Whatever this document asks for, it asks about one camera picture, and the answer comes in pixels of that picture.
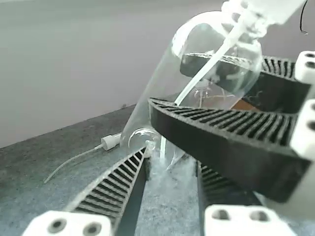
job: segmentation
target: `plastic tube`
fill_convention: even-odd
[[[103,145],[98,145],[98,146],[94,147],[93,149],[90,149],[90,150],[88,150],[88,151],[85,151],[85,152],[83,152],[83,153],[81,153],[81,154],[79,154],[79,155],[76,155],[76,156],[70,158],[69,160],[66,160],[66,161],[63,162],[61,165],[59,165],[59,166],[45,179],[44,183],[47,183],[62,167],[64,167],[64,166],[65,166],[66,164],[68,164],[69,162],[71,162],[71,161],[73,161],[73,160],[75,160],[75,159],[77,159],[77,158],[79,158],[79,157],[81,157],[81,156],[84,156],[84,155],[86,155],[86,154],[89,154],[89,153],[91,153],[91,152],[93,152],[93,151],[95,151],[95,150],[98,150],[98,149],[100,149],[100,148],[102,148],[102,147],[103,147]]]
[[[247,17],[248,11],[244,11],[238,23],[233,27],[231,32],[228,34],[224,40],[222,46],[217,50],[217,52],[207,61],[207,63],[198,71],[198,73],[189,81],[183,91],[175,99],[175,104],[180,105],[184,98],[190,93],[190,91],[197,85],[197,83],[202,80],[202,78],[218,63],[218,61],[226,54],[226,52],[233,47],[239,37],[245,32],[246,26],[244,20]],[[162,136],[160,145],[160,158],[162,161],[165,160],[165,146],[166,139]]]

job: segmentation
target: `clear glass bottle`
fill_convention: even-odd
[[[247,7],[240,0],[230,0],[223,4],[222,11],[199,14],[176,31],[123,130],[121,147],[132,152],[146,142],[153,142],[151,147],[158,155],[156,150],[161,138],[150,126],[148,98],[175,101],[193,76],[183,73],[183,67],[189,68],[191,56],[213,55]],[[230,109],[254,85],[262,63],[261,45],[257,39],[266,34],[269,26],[261,15],[255,17],[238,43],[204,76],[181,105]],[[182,154],[167,143],[165,156],[168,159]]]

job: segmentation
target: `gray carpet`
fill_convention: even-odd
[[[109,152],[97,150],[43,183],[64,161],[97,146],[101,137],[121,132],[132,110],[128,107],[0,149],[0,235],[20,236],[34,217],[48,210],[62,210],[124,158],[118,147]],[[315,236],[312,222],[290,224],[300,236]],[[169,175],[147,182],[135,235],[199,234],[196,178],[191,164],[184,160]]]
[[[119,148],[97,150],[44,179],[61,163],[121,132],[133,107],[96,117],[0,149],[1,236],[20,236],[48,210],[61,210],[96,177],[122,159]]]

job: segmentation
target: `white bottle cap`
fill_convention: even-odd
[[[284,24],[305,0],[245,0],[252,11],[276,24]]]

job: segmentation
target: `white wall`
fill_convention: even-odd
[[[136,103],[175,30],[221,2],[0,3],[0,147]],[[271,29],[265,54],[294,58],[314,46],[298,17]]]

